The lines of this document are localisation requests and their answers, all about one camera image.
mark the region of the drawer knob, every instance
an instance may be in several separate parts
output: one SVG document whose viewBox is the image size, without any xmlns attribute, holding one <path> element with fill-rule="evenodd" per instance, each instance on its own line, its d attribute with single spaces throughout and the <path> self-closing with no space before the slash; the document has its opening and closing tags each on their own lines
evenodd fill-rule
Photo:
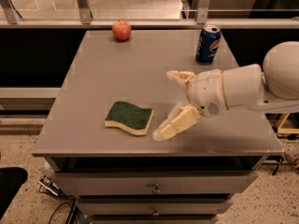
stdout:
<svg viewBox="0 0 299 224">
<path fill-rule="evenodd" d="M 152 215 L 153 215 L 154 217 L 157 217 L 157 216 L 159 216 L 159 215 L 160 215 L 160 213 L 158 213 L 158 210 L 157 210 L 157 208 L 155 208 L 155 209 L 154 209 L 154 211 L 153 211 Z"/>
<path fill-rule="evenodd" d="M 159 184 L 155 184 L 155 189 L 152 191 L 153 194 L 160 194 L 162 191 L 159 189 Z"/>
</svg>

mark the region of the table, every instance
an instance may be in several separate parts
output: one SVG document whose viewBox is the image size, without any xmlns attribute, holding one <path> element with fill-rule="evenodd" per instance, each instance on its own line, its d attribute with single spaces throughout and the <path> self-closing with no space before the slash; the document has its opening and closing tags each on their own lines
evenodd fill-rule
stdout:
<svg viewBox="0 0 299 224">
<path fill-rule="evenodd" d="M 93 223 L 215 223 L 261 162 L 282 155 L 266 117 L 247 110 L 200 118 L 165 142 L 152 139 L 169 111 L 187 104 L 166 71 L 237 67 L 224 38 L 214 63 L 198 64 L 199 33 L 133 30 L 126 42 L 111 31 L 84 36 L 33 155 L 47 160 L 54 181 Z M 116 101 L 153 108 L 147 135 L 105 128 Z"/>
</svg>

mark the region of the red apple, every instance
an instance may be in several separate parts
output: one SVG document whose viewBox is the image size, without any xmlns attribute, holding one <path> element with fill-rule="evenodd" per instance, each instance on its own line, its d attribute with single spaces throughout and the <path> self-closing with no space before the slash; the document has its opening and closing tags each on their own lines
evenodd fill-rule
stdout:
<svg viewBox="0 0 299 224">
<path fill-rule="evenodd" d="M 131 25 L 128 21 L 117 21 L 112 25 L 113 35 L 120 41 L 124 41 L 130 37 Z"/>
</svg>

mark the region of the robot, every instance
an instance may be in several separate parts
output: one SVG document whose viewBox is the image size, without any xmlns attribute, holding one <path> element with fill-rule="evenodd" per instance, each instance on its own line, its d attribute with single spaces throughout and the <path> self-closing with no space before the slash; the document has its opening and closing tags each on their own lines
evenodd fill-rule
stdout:
<svg viewBox="0 0 299 224">
<path fill-rule="evenodd" d="M 197 123 L 201 116 L 225 115 L 235 109 L 264 113 L 299 112 L 299 42 L 284 42 L 270 49 L 260 65 L 219 69 L 196 75 L 168 71 L 167 77 L 186 91 L 189 104 L 176 105 L 153 132 L 167 140 Z"/>
</svg>

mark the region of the blue pepsi can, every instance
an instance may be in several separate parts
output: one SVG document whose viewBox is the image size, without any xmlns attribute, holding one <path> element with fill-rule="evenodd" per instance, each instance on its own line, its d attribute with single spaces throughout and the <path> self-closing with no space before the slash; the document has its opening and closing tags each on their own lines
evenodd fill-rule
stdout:
<svg viewBox="0 0 299 224">
<path fill-rule="evenodd" d="M 213 63 L 220 40 L 221 29 L 215 25 L 205 25 L 199 36 L 196 61 L 201 64 Z"/>
</svg>

